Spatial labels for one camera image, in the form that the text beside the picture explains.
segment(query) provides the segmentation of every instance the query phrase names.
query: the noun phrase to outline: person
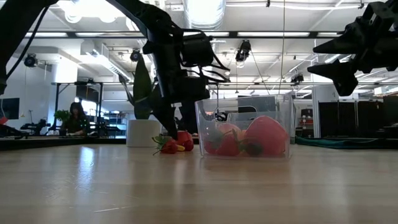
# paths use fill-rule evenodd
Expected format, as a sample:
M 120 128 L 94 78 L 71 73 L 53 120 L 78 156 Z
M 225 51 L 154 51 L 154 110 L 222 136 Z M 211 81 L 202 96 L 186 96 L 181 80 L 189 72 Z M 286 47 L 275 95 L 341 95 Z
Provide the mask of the person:
M 80 103 L 70 105 L 70 117 L 62 123 L 61 130 L 68 131 L 68 134 L 83 136 L 89 131 L 90 123 Z

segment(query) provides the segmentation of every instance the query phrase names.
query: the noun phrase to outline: black robotic arm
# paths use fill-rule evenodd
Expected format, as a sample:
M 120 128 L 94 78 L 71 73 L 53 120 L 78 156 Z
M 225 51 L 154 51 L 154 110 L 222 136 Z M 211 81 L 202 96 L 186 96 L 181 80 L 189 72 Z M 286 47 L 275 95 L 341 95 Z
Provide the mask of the black robotic arm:
M 195 117 L 195 101 L 210 96 L 205 88 L 209 78 L 203 75 L 201 68 L 211 66 L 215 58 L 219 63 L 218 68 L 229 70 L 216 58 L 211 48 L 211 39 L 200 30 L 190 30 L 197 31 L 198 34 L 184 37 L 184 30 L 179 28 L 165 11 L 156 6 L 145 4 L 139 0 L 107 1 L 135 22 L 148 39 L 143 50 L 145 54 L 153 54 L 159 81 L 151 96 L 152 101 L 149 102 L 153 114 L 169 131 L 169 134 L 173 138 L 177 138 L 174 108 L 171 104 L 181 102 L 182 110 L 190 111 L 185 114 L 186 120 L 190 121 L 190 124 L 186 124 L 190 127 L 188 130 L 191 133 L 197 131 L 195 119 L 188 117 Z M 40 12 L 43 11 L 38 22 L 41 21 L 49 6 L 57 2 L 58 0 L 8 0 L 3 5 L 0 10 L 0 30 L 2 30 L 0 42 L 3 43 L 0 52 L 0 95 L 4 94 L 6 81 L 13 71 L 12 69 L 7 74 L 8 61 L 34 21 L 39 17 Z M 29 47 L 32 39 L 29 40 L 25 49 Z M 198 66 L 200 78 L 188 76 L 187 71 L 182 69 L 181 65 L 185 67 Z M 220 77 L 223 79 L 221 82 L 228 81 L 222 75 Z

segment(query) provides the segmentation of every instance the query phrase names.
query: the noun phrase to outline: wooden table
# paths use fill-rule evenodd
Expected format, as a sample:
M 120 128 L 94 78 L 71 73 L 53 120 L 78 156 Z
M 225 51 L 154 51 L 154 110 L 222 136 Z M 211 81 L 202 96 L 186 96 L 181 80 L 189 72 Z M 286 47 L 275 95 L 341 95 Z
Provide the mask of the wooden table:
M 87 145 L 0 152 L 0 223 L 398 223 L 398 152 L 287 162 Z

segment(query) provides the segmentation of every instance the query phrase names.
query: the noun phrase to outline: transparent container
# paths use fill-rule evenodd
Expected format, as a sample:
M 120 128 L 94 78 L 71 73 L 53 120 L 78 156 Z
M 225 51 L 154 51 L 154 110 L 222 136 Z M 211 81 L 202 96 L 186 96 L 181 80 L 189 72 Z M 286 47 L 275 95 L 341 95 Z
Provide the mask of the transparent container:
M 196 113 L 204 157 L 291 156 L 295 112 L 290 95 L 201 100 L 196 102 Z

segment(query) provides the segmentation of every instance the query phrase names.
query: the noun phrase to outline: black cabinet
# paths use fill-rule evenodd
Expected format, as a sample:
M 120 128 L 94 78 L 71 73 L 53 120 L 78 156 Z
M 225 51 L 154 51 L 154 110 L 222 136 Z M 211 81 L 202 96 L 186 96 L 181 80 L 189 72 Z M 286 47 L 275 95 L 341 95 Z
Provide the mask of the black cabinet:
M 375 138 L 385 125 L 383 102 L 319 103 L 321 138 Z

